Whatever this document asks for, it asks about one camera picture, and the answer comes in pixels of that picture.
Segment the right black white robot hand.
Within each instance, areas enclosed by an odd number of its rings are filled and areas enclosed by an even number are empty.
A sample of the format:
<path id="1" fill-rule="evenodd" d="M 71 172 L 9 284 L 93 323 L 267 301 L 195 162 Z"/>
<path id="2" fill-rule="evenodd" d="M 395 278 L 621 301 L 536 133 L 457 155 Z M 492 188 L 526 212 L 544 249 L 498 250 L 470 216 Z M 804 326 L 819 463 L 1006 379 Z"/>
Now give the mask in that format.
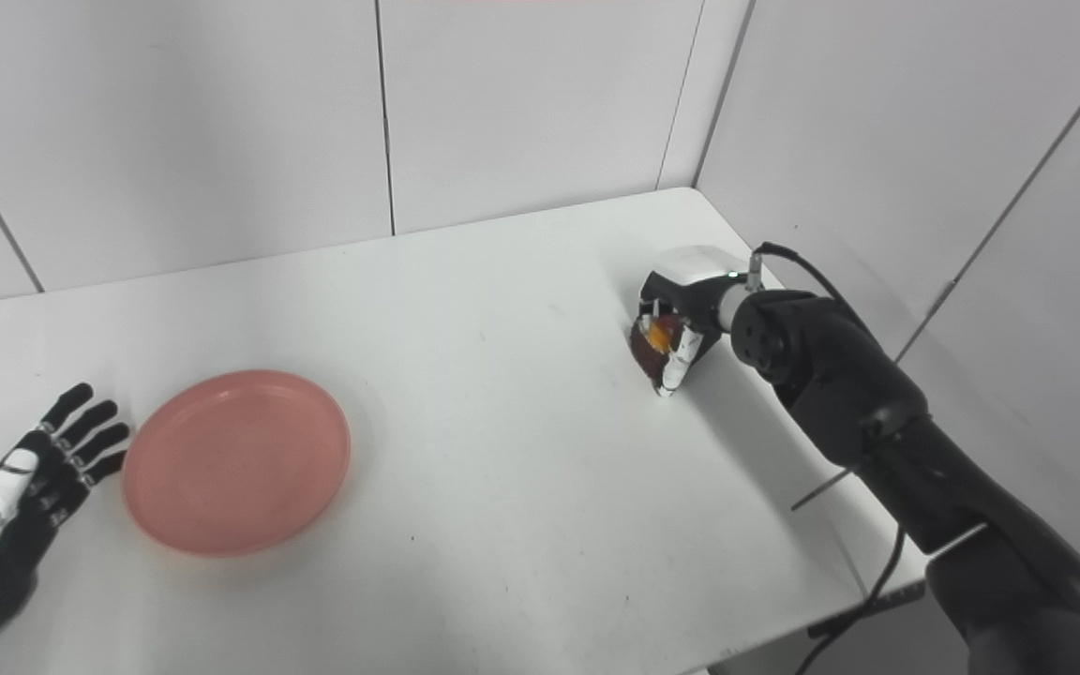
<path id="1" fill-rule="evenodd" d="M 717 247 L 661 253 L 639 291 L 629 349 L 661 399 L 672 397 L 699 359 L 731 332 L 745 296 L 762 291 L 761 257 Z"/>

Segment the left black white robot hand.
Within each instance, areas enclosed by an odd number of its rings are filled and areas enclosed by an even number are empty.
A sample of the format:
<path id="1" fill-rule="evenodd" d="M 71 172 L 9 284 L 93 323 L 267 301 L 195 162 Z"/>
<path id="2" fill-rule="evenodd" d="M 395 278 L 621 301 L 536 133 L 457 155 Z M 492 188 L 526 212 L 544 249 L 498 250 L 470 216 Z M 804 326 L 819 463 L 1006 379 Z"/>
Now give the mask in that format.
<path id="1" fill-rule="evenodd" d="M 73 384 L 0 458 L 0 629 L 29 602 L 65 522 L 123 469 L 131 427 L 114 400 L 94 396 Z"/>

